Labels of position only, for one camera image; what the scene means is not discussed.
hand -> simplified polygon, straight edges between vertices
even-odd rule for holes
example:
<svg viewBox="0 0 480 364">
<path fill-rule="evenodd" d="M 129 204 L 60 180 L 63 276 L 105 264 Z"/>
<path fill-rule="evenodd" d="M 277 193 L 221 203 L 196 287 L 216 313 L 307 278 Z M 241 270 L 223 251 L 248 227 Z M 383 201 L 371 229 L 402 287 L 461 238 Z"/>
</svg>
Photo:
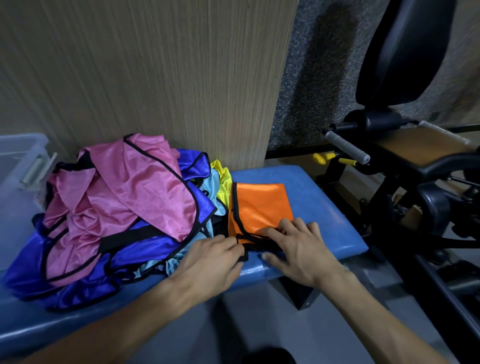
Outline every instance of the hand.
<svg viewBox="0 0 480 364">
<path fill-rule="evenodd" d="M 218 235 L 198 240 L 169 279 L 188 293 L 189 306 L 193 307 L 226 291 L 235 282 L 243 265 L 237 261 L 244 252 L 243 245 L 232 237 Z"/>
<path fill-rule="evenodd" d="M 263 253 L 262 259 L 297 283 L 323 290 L 331 277 L 347 271 L 326 247 L 316 222 L 305 225 L 300 218 L 283 218 L 278 230 L 283 234 L 272 228 L 262 229 L 261 233 L 280 246 L 287 261 L 272 253 Z"/>
</svg>

clear plastic container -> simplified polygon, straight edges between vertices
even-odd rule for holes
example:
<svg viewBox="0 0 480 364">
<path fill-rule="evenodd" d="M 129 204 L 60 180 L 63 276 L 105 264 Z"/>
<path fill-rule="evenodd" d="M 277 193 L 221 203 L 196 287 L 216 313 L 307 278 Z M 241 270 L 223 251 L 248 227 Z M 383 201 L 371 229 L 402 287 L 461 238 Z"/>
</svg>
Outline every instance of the clear plastic container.
<svg viewBox="0 0 480 364">
<path fill-rule="evenodd" d="M 34 231 L 54 158 L 39 133 L 0 135 L 0 270 L 8 268 Z"/>
</svg>

right hand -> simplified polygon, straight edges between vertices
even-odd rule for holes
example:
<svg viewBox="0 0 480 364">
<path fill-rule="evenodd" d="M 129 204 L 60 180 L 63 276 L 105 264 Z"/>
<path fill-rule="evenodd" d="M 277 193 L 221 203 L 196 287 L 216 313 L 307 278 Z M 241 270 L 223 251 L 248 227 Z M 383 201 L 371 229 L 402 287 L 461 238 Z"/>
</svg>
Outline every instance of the right hand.
<svg viewBox="0 0 480 364">
<path fill-rule="evenodd" d="M 263 253 L 262 259 L 297 283 L 323 290 L 330 278 L 347 272 L 326 247 L 316 222 L 305 225 L 300 218 L 283 218 L 278 230 L 265 228 L 261 233 L 280 246 L 287 261 L 272 253 Z"/>
</svg>

wood grain surface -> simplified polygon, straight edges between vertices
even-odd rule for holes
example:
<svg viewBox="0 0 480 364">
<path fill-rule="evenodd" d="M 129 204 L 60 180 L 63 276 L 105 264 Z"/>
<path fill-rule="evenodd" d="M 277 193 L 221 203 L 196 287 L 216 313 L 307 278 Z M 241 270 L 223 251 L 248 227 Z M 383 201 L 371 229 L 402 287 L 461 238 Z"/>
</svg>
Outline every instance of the wood grain surface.
<svg viewBox="0 0 480 364">
<path fill-rule="evenodd" d="M 164 134 L 262 166 L 296 0 L 4 0 L 0 133 L 51 150 Z"/>
</svg>

bench leg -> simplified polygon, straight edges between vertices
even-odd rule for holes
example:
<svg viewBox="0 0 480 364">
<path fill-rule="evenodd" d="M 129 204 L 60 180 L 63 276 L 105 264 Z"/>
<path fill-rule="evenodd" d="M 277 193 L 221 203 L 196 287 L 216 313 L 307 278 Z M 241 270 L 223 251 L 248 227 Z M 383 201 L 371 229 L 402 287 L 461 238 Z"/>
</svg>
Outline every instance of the bench leg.
<svg viewBox="0 0 480 364">
<path fill-rule="evenodd" d="M 298 310 L 310 307 L 320 295 L 320 291 L 301 285 L 288 277 L 278 279 Z"/>
</svg>

